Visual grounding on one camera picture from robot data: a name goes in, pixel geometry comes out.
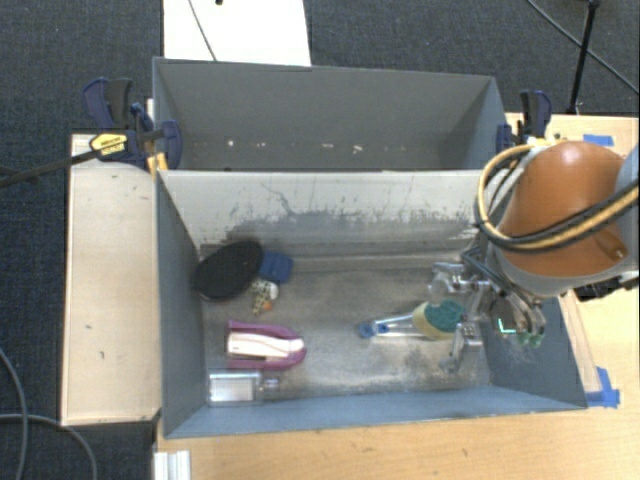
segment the dark carpet floor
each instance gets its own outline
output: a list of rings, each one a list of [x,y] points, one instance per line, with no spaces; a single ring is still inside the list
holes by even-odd
[[[506,110],[521,89],[542,89],[562,111],[578,49],[524,0],[304,0],[312,61],[496,77]],[[535,0],[581,35],[585,0]],[[639,0],[602,0],[592,38],[638,85]],[[162,53],[162,0],[0,0],[0,165],[24,169],[63,157],[74,128],[91,125],[80,90],[97,76],[135,80],[151,94]],[[638,98],[588,59],[582,113],[637,115]],[[15,365],[29,409],[57,417],[65,267],[66,175],[0,189],[0,347]],[[0,413],[18,399],[0,367]],[[14,478],[19,426],[0,424],[0,479]],[[150,424],[82,428],[100,478],[150,473]],[[82,449],[34,427],[25,478],[89,478]]]

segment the gray plastic tub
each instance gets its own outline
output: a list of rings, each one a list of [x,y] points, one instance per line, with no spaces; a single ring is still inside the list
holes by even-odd
[[[492,78],[156,59],[154,100],[156,119],[177,119],[185,138],[156,198],[167,437],[586,406],[556,301],[542,347],[485,328],[455,374],[438,366],[448,342],[357,333],[424,301],[433,262],[456,260],[473,237],[478,169],[504,121]],[[248,294],[214,304],[191,289],[198,261],[239,239],[294,260],[259,317]],[[278,374],[274,399],[207,406],[229,319],[304,338],[307,357]]]

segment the bin floor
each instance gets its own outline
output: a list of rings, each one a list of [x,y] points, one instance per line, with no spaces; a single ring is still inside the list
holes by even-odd
[[[439,258],[438,261],[452,258]],[[484,353],[468,357],[456,374],[440,367],[451,341],[413,337],[361,338],[365,320],[402,314],[424,302],[430,256],[294,257],[289,282],[273,310],[255,317],[248,293],[226,303],[203,303],[208,368],[224,368],[229,319],[284,325],[305,341],[305,360],[278,377],[276,398],[306,398],[398,391],[460,389],[489,384]]]

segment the white paper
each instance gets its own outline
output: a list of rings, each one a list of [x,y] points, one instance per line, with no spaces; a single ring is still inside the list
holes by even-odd
[[[302,0],[191,0],[216,60],[310,66]],[[164,56],[212,60],[188,0],[164,0]]]

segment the wooden table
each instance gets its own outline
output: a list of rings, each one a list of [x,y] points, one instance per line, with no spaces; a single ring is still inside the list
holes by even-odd
[[[625,154],[637,143],[638,120],[554,116],[547,131],[611,136]],[[578,312],[596,364],[622,392],[618,409],[170,441],[159,428],[158,450],[190,450],[194,480],[637,478],[638,290]]]

